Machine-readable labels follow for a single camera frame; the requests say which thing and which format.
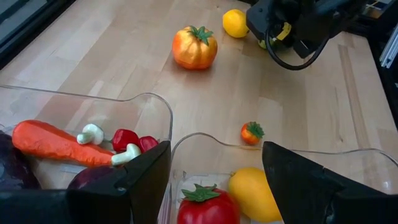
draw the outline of small tomato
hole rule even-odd
[[[139,148],[141,149],[141,153],[145,153],[151,150],[153,147],[157,146],[159,142],[152,136],[144,136],[139,138]]]
[[[115,152],[125,152],[130,143],[140,145],[138,135],[131,130],[118,129],[112,138],[112,146]]]
[[[185,198],[178,210],[177,224],[239,224],[239,205],[224,190],[195,184],[194,192],[182,190]]]
[[[176,33],[172,52],[175,61],[187,69],[208,68],[217,54],[217,41],[213,32],[204,26],[186,27]]]
[[[264,132],[256,122],[248,122],[243,125],[241,130],[241,137],[244,142],[248,144],[257,144],[263,137]]]

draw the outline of yellow lemon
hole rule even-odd
[[[238,9],[229,10],[223,15],[223,27],[227,34],[235,38],[244,37],[249,32],[246,15]]]
[[[228,185],[229,193],[250,219],[265,223],[282,220],[263,170],[254,167],[239,169],[229,179]]]

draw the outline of clear plastic bin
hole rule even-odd
[[[398,193],[398,163],[377,149],[339,153],[295,151],[345,177],[387,194]],[[227,190],[230,173],[243,167],[262,166],[262,148],[225,144],[204,133],[190,134],[174,147],[169,188],[161,211],[161,223],[176,223],[183,195],[193,184],[213,185]],[[242,215],[241,223],[250,223]]]
[[[74,95],[0,85],[0,129],[12,134],[20,121],[37,119],[78,134],[88,123],[101,126],[111,140],[120,128],[138,136],[171,140],[173,114],[169,104],[153,93],[129,100]],[[84,167],[68,162],[30,157],[32,170],[44,189],[65,189]]]

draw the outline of orange carrot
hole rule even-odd
[[[37,120],[19,123],[12,134],[14,146],[27,154],[59,160],[73,160],[86,166],[110,166],[112,152],[94,144],[80,145],[76,137]]]

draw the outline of tomato stem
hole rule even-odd
[[[264,135],[264,131],[262,130],[260,124],[257,124],[256,122],[249,122],[248,126],[246,128],[250,133],[255,135],[257,138],[262,138]]]
[[[207,46],[209,46],[209,41],[207,38],[211,37],[213,35],[213,32],[212,31],[206,32],[206,28],[204,26],[201,26],[199,29],[197,29],[194,26],[190,27],[191,30],[189,32],[193,34],[197,39],[205,43]]]
[[[204,202],[205,200],[220,196],[220,193],[213,191],[217,188],[216,184],[212,187],[202,187],[199,184],[195,184],[195,188],[196,189],[193,192],[185,189],[181,190],[185,196],[184,200],[191,202]]]

